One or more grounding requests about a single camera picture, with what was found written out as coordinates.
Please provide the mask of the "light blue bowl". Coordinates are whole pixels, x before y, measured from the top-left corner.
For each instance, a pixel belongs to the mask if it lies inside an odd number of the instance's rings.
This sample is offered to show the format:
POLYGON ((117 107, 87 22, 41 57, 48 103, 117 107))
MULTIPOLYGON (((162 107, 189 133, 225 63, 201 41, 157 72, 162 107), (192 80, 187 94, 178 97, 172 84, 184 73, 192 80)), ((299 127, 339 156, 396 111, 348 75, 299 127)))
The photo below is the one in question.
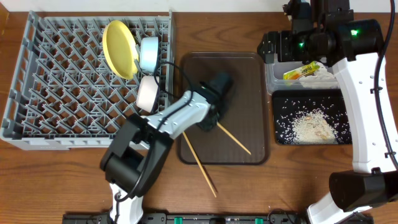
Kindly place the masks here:
POLYGON ((159 55, 158 37, 145 37, 141 42, 140 68, 144 71, 153 73, 157 66, 157 57, 159 55))

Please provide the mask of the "white bowl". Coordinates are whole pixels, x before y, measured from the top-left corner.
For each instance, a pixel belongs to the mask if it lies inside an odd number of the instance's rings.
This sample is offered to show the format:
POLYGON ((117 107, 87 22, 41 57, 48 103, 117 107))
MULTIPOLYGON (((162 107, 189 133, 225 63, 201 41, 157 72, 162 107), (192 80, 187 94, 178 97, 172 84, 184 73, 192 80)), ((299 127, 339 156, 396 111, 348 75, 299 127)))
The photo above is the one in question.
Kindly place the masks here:
POLYGON ((144 76, 142 78, 136 98, 136 105, 140 109, 152 112, 159 93, 159 83, 159 77, 144 76))

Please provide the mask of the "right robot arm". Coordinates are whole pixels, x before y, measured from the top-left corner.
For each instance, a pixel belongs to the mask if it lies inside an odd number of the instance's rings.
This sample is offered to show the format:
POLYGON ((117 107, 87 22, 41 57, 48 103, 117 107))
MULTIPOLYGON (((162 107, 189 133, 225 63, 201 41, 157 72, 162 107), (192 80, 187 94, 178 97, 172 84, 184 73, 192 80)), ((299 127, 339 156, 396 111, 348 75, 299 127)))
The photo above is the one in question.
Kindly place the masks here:
POLYGON ((329 192, 311 204, 307 223, 343 223, 397 200, 397 128, 386 85, 391 38, 375 19, 357 20, 347 0, 289 1, 290 30, 267 32, 257 52, 266 64, 325 60, 342 92, 353 169, 334 172, 329 192))

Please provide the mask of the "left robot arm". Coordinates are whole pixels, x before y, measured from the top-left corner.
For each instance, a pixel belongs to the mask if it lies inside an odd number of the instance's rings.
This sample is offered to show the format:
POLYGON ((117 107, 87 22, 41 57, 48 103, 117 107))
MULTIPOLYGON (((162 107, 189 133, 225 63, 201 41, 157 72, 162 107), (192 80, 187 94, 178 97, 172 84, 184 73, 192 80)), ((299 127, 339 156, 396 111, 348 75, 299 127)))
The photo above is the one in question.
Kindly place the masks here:
POLYGON ((138 223, 143 196, 157 180, 174 140, 197 125, 213 129, 226 112, 233 79, 220 73, 209 82, 191 85, 165 110, 150 116, 129 116, 99 164, 113 191, 108 223, 138 223))

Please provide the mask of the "wooden chopstick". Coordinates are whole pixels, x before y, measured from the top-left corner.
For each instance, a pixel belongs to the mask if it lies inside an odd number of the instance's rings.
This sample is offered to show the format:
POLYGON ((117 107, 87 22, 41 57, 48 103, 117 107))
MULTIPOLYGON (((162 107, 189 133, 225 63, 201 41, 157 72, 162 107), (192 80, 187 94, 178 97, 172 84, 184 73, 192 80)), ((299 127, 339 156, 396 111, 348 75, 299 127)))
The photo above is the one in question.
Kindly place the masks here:
POLYGON ((198 164, 198 166, 199 166, 199 168, 201 170, 201 173, 203 174, 203 176, 204 176, 204 178, 205 178, 205 180, 206 180, 206 182, 207 182, 207 184, 208 184, 213 196, 215 198, 217 198, 217 194, 216 194, 215 188, 214 188, 213 184, 211 183, 211 181, 209 179, 209 176, 207 175, 205 169, 203 168, 203 165, 201 164, 201 162, 200 162, 200 160, 199 160, 199 158, 198 158, 198 156, 197 156, 197 154, 196 154, 196 152, 195 152, 195 150, 194 150, 194 148, 193 148, 193 146, 192 146, 187 134, 185 132, 183 132, 182 134, 183 134, 183 137, 186 140, 187 145, 188 145, 188 147, 189 147, 189 149, 190 149, 195 161, 197 162, 197 164, 198 164))
POLYGON ((225 134, 227 134, 239 147, 241 147, 249 155, 251 155, 250 150, 245 145, 243 145, 232 133, 230 133, 222 124, 217 122, 217 127, 219 127, 225 134))

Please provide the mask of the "yellow plate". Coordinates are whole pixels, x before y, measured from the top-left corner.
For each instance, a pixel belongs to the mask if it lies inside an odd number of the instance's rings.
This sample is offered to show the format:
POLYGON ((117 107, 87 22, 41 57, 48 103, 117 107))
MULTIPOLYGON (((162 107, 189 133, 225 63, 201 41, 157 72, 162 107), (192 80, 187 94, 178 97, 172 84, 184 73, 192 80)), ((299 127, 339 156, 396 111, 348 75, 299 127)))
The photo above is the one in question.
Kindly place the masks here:
POLYGON ((125 23, 110 22, 103 32, 103 51, 111 71, 123 79, 133 79, 137 73, 135 60, 139 61, 136 42, 125 23))

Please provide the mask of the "green snack wrapper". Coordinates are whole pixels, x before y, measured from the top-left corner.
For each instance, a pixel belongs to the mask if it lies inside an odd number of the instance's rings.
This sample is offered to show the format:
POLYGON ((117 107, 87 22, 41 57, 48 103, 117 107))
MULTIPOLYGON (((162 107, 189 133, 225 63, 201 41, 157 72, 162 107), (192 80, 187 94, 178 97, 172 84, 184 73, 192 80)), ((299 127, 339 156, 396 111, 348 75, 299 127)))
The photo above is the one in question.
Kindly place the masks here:
POLYGON ((296 68, 289 72, 283 74, 284 80, 298 80, 301 77, 311 75, 320 68, 316 62, 311 62, 310 64, 304 65, 302 67, 296 68))

